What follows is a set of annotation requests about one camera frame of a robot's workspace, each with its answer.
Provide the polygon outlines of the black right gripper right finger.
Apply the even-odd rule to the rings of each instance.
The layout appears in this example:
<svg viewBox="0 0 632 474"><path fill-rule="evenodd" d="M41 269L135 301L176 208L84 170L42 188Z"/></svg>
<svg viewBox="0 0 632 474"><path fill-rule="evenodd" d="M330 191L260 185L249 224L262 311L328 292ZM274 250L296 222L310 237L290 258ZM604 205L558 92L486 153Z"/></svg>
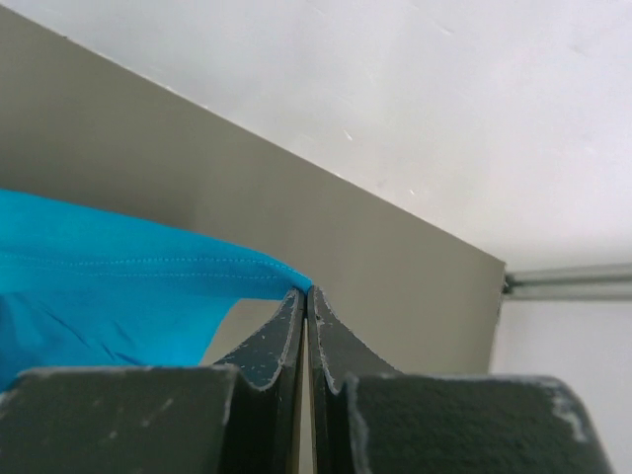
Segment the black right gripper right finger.
<svg viewBox="0 0 632 474"><path fill-rule="evenodd" d="M554 377L403 373L324 292L306 298L318 473L608 473L576 393Z"/></svg>

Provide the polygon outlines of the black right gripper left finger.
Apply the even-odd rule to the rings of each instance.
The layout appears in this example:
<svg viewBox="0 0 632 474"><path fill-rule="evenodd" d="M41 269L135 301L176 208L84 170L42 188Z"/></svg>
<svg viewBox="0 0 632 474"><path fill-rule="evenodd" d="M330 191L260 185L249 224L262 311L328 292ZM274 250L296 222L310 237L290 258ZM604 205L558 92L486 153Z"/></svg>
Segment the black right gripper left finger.
<svg viewBox="0 0 632 474"><path fill-rule="evenodd" d="M217 363L46 367L1 396L5 473L286 473L296 468L304 296Z"/></svg>

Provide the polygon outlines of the blue t shirt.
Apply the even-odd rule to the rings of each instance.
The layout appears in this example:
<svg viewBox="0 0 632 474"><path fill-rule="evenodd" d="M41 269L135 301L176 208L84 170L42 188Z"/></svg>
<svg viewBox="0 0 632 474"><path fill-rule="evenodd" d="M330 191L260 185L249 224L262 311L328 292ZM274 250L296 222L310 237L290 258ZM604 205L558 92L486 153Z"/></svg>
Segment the blue t shirt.
<svg viewBox="0 0 632 474"><path fill-rule="evenodd" d="M310 284L245 247L3 191L1 383L34 367L196 365L238 301Z"/></svg>

